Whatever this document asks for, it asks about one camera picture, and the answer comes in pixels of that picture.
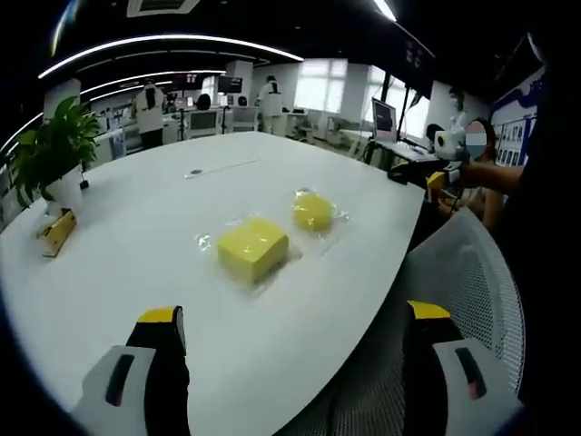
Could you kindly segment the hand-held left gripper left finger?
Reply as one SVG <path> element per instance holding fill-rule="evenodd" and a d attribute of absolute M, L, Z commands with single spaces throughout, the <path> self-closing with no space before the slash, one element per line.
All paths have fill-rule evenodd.
<path fill-rule="evenodd" d="M 74 419 L 88 435 L 189 435 L 182 306 L 142 314 L 85 375 Z"/>

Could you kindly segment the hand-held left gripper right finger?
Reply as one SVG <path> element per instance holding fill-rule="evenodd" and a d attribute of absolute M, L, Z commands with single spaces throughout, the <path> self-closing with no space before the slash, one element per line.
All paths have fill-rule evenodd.
<path fill-rule="evenodd" d="M 407 301 L 403 385 L 405 435 L 499 435 L 522 409 L 503 362 L 433 303 Z"/>

